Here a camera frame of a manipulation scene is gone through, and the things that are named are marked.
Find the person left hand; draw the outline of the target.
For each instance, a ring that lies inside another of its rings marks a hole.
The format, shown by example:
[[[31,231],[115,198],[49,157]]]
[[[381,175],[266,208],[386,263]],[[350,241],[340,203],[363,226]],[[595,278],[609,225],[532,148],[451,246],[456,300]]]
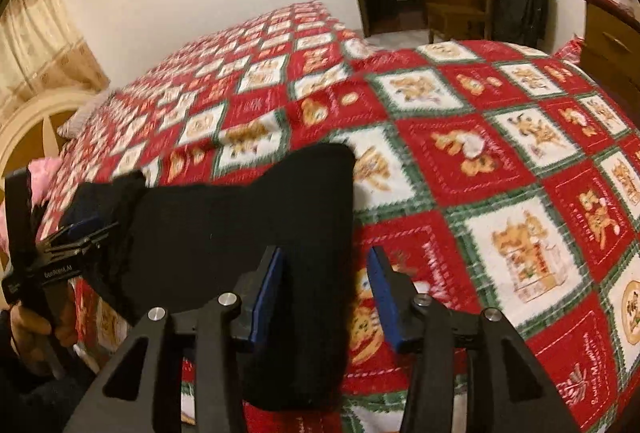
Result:
[[[10,309],[12,349],[36,375],[44,375],[48,371],[43,349],[39,346],[41,339],[55,335],[64,347],[73,346],[77,342],[73,287],[69,283],[54,286],[51,294],[53,302],[58,305],[58,315],[53,320],[53,325],[32,309],[26,309],[22,302],[12,305]]]

